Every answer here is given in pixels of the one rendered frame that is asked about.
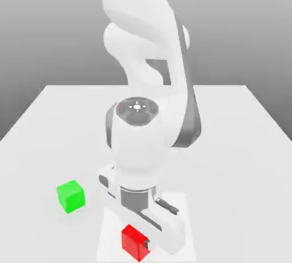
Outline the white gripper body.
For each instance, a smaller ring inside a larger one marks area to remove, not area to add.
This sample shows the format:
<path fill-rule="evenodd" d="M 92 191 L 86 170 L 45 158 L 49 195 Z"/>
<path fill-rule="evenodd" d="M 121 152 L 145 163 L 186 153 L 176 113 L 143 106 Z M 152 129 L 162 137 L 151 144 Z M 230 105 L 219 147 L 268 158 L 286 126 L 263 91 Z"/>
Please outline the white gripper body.
<path fill-rule="evenodd" d="M 151 244 L 158 245 L 169 254 L 176 254 L 184 247 L 184 218 L 174 215 L 156 203 L 141 211 L 133 212 L 113 198 L 108 206 L 121 218 L 145 235 Z"/>

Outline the small red cube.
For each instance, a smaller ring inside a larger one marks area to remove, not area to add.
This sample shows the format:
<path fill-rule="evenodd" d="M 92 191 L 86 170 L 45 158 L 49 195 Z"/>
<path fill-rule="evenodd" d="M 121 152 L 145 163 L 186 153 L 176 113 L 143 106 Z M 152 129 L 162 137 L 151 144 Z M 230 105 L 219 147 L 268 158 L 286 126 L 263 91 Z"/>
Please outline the small red cube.
<path fill-rule="evenodd" d="M 121 231 L 121 247 L 138 262 L 143 260 L 149 253 L 149 239 L 132 225 L 127 225 Z"/>

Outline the small green cube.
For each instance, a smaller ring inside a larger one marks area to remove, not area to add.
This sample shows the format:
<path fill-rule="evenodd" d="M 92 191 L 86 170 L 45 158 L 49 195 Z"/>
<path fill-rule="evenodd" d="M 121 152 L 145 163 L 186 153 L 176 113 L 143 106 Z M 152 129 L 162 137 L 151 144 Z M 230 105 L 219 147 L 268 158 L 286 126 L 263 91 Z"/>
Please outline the small green cube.
<path fill-rule="evenodd" d="M 76 180 L 58 186 L 56 191 L 59 203 L 66 213 L 71 213 L 86 204 L 84 189 Z"/>

